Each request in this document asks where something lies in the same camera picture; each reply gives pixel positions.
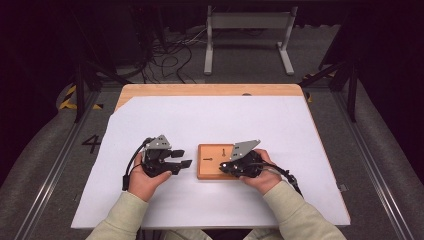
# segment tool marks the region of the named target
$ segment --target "white paper sheet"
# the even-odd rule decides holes
[[[198,180],[197,147],[260,139],[281,168],[295,175],[306,201],[335,225],[350,217],[306,102],[301,96],[135,97],[108,123],[72,228],[94,228],[118,199],[128,161],[147,137],[164,134],[181,161],[193,159],[162,184],[143,228],[277,226],[254,189],[238,180]]]

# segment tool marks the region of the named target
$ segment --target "hand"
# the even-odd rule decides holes
[[[275,165],[269,158],[268,152],[263,149],[254,149],[255,152],[257,152],[261,158],[266,161],[267,163]],[[246,176],[241,176],[239,178],[242,182],[245,184],[256,188],[262,195],[265,195],[271,188],[273,188],[275,185],[277,185],[279,182],[282,181],[281,175],[277,175],[275,173],[272,173],[270,171],[262,171],[259,176],[256,178],[250,178]]]
[[[134,166],[138,166],[135,167],[130,174],[130,185],[128,192],[139,197],[141,200],[148,202],[155,193],[156,188],[168,180],[171,177],[172,172],[166,171],[156,177],[151,178],[147,176],[140,164],[141,153],[138,153],[134,159]]]

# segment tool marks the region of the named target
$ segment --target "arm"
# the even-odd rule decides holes
[[[262,159],[274,164],[265,150],[256,149]],[[337,227],[307,203],[280,175],[262,171],[256,178],[240,177],[256,188],[277,218],[281,235],[291,239],[345,239]]]
[[[87,239],[135,239],[146,213],[148,201],[156,188],[171,177],[164,172],[154,178],[141,167],[141,154],[134,159],[135,168],[130,175],[128,192],[123,192],[106,219],[94,228]]]

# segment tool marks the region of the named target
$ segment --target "sleeve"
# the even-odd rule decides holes
[[[264,195],[285,240],[346,239],[316,208],[282,181]]]
[[[148,203],[129,192],[122,192],[106,219],[87,237],[93,239],[135,239]]]

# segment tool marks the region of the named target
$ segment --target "wooden block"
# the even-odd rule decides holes
[[[200,180],[235,180],[219,170],[219,164],[230,160],[233,144],[199,144],[197,178]]]

